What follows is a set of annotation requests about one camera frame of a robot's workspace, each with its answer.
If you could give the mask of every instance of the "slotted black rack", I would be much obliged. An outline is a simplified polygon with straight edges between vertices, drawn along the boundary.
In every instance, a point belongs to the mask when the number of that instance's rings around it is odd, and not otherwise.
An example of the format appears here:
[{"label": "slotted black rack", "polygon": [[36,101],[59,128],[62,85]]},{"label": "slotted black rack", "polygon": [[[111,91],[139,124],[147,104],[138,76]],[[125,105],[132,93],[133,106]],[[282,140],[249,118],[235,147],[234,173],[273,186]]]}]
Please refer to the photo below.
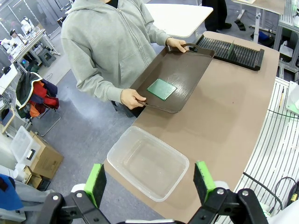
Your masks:
[{"label": "slotted black rack", "polygon": [[214,58],[242,66],[244,68],[259,71],[261,69],[264,50],[254,50],[235,44],[228,55],[229,46],[232,43],[220,41],[202,35],[196,43],[199,47],[215,51]]}]

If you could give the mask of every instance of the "hand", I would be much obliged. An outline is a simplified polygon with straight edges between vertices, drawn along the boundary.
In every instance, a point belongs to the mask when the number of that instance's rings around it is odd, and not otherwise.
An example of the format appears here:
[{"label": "hand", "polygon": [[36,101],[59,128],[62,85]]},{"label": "hand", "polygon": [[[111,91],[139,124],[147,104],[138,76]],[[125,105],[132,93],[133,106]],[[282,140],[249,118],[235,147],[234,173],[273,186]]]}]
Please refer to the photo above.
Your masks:
[{"label": "hand", "polygon": [[174,48],[178,48],[183,53],[185,53],[186,50],[189,50],[188,47],[185,47],[185,48],[182,47],[182,45],[185,44],[185,43],[186,43],[186,41],[174,39],[172,37],[169,37],[166,40],[166,45],[174,47]]},{"label": "hand", "polygon": [[140,96],[136,90],[124,89],[123,91],[121,91],[121,102],[130,110],[138,106],[143,107],[143,105],[138,103],[137,100],[145,101],[146,98]]}]

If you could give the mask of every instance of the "white plastic bin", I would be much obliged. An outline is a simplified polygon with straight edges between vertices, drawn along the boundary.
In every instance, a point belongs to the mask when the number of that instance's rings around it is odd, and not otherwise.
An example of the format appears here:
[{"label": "white plastic bin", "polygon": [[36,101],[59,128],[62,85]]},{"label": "white plastic bin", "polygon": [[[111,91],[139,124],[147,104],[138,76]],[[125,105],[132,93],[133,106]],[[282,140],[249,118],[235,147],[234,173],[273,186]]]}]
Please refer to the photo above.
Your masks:
[{"label": "white plastic bin", "polygon": [[125,131],[109,151],[107,160],[156,202],[167,199],[189,167],[183,154],[136,126]]},{"label": "white plastic bin", "polygon": [[41,146],[30,136],[29,132],[21,126],[10,144],[18,163],[30,166]]}]

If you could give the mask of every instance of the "gray hoodie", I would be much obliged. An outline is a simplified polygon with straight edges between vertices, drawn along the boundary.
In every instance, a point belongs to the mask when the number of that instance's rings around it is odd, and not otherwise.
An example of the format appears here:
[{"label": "gray hoodie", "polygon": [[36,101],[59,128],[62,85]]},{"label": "gray hoodie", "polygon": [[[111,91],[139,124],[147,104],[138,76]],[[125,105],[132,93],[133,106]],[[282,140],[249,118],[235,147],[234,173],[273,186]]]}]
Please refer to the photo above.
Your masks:
[{"label": "gray hoodie", "polygon": [[121,102],[156,57],[150,43],[170,37],[153,25],[142,0],[76,0],[63,23],[61,38],[77,88],[102,100]]}]

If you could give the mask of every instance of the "pile of clothes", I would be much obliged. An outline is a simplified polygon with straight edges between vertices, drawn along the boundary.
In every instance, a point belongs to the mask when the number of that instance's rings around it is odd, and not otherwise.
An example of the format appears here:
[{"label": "pile of clothes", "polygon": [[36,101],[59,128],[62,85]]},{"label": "pile of clothes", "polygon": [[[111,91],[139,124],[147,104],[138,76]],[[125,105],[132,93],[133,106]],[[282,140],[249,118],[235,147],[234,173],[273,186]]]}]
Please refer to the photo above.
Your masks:
[{"label": "pile of clothes", "polygon": [[16,109],[21,118],[37,117],[46,107],[58,109],[57,86],[38,74],[28,71],[23,74],[16,88]]}]

